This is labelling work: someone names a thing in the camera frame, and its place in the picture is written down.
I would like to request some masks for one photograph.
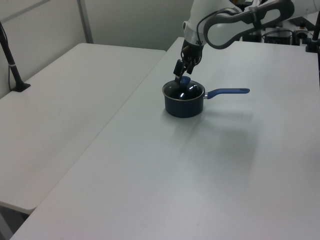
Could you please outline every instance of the blue saucepan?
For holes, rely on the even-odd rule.
[[[165,100],[165,110],[177,118],[191,118],[204,109],[204,99],[212,99],[219,94],[247,94],[248,88],[219,88],[206,92],[205,87],[190,77],[183,76],[180,84],[176,81],[167,82],[162,92]]]

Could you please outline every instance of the wall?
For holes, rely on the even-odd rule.
[[[85,0],[93,42],[168,50],[193,0]]]
[[[77,0],[50,0],[3,27],[23,81],[86,42]],[[8,62],[0,47],[0,98],[8,92]]]

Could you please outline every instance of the white table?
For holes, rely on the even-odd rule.
[[[164,51],[79,44],[0,100],[0,205],[46,197]]]
[[[317,55],[249,42],[205,46],[192,79],[207,90],[251,92],[219,95],[202,114],[180,119],[165,112],[161,88],[182,42],[13,240],[319,239]]]

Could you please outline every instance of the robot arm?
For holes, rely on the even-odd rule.
[[[190,19],[184,22],[181,60],[174,69],[176,82],[184,72],[192,73],[202,58],[206,43],[225,49],[241,36],[273,26],[284,20],[320,11],[320,0],[255,1],[242,12],[229,0],[194,0]]]

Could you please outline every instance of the saucepan handle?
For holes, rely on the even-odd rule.
[[[247,94],[249,92],[249,88],[218,88],[216,90],[206,92],[204,98],[212,99],[219,94]]]

